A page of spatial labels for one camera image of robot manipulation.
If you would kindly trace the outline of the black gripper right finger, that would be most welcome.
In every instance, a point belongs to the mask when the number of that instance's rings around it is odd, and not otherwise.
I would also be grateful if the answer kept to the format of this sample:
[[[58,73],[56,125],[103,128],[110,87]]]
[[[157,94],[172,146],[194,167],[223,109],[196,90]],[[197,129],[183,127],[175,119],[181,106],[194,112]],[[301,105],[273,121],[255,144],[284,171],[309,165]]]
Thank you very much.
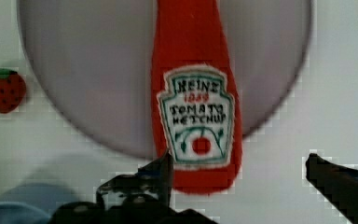
[[[315,153],[305,162],[306,179],[352,224],[358,224],[358,170]]]

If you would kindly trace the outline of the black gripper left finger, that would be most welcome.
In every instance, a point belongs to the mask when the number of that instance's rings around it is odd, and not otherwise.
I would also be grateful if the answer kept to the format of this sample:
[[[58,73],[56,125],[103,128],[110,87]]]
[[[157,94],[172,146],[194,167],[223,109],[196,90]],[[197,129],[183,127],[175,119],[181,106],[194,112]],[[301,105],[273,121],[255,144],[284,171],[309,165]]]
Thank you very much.
[[[169,152],[97,188],[96,201],[60,206],[48,224],[218,224],[193,210],[170,208],[173,159]]]

